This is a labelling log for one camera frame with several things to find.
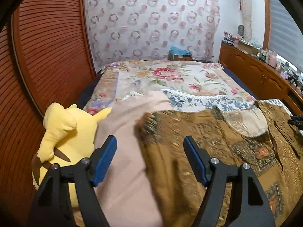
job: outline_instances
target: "wooden cabinet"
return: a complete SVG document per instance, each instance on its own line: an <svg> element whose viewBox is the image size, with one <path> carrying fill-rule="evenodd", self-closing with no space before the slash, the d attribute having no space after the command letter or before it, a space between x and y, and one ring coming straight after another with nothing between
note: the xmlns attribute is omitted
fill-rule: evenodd
<svg viewBox="0 0 303 227"><path fill-rule="evenodd" d="M268 64L223 43L220 63L237 75L258 99L279 99L293 114L303 113L303 98L299 90Z"/></svg>

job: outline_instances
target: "white wall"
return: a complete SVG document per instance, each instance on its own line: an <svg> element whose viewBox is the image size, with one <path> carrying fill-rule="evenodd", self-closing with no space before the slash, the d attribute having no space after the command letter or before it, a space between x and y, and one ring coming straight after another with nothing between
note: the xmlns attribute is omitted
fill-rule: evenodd
<svg viewBox="0 0 303 227"><path fill-rule="evenodd" d="M219 0L221 9L220 23L215 34L214 41L214 62L218 62L220 55L221 42L224 37L224 31L238 34L238 26L243 24L240 11L240 2L238 0Z"/></svg>
<svg viewBox="0 0 303 227"><path fill-rule="evenodd" d="M265 32L265 1L251 0L252 43L263 45Z"/></svg>

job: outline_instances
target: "pikachu plush toy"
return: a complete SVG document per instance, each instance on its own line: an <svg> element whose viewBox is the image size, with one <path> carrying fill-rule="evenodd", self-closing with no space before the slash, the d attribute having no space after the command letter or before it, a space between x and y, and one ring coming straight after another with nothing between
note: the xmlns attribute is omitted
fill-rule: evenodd
<svg viewBox="0 0 303 227"><path fill-rule="evenodd" d="M75 165L82 158L91 156L98 122L105 119L111 110L105 108L92 116L75 104L64 109L60 104L52 103L47 108L43 120L45 134L31 163L36 189L52 164ZM72 207L78 207L74 183L69 183L69 195Z"/></svg>

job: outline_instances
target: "floral bedspread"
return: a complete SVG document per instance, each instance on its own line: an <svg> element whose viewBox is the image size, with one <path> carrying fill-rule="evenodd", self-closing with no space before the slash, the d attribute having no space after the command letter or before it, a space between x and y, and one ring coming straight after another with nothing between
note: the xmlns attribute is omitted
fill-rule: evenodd
<svg viewBox="0 0 303 227"><path fill-rule="evenodd" d="M254 101L218 63L130 60L113 62L105 68L84 110L93 115L130 91L145 94L161 89L195 96L224 95L239 102Z"/></svg>

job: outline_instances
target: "window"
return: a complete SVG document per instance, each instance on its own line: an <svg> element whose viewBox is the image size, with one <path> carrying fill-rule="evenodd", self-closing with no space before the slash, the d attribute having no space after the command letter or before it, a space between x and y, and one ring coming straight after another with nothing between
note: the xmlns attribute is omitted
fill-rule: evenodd
<svg viewBox="0 0 303 227"><path fill-rule="evenodd" d="M278 54L277 54L277 61L283 62L283 63L288 62L290 68L292 68L292 70L293 70L294 72L298 71L298 68L296 68L293 64L291 64L289 61L285 60L282 56L280 56L280 55L278 55Z"/></svg>
<svg viewBox="0 0 303 227"><path fill-rule="evenodd" d="M291 68L303 72L303 35L300 29L278 0L270 0L270 10L269 49L277 52L284 62L291 62Z"/></svg>

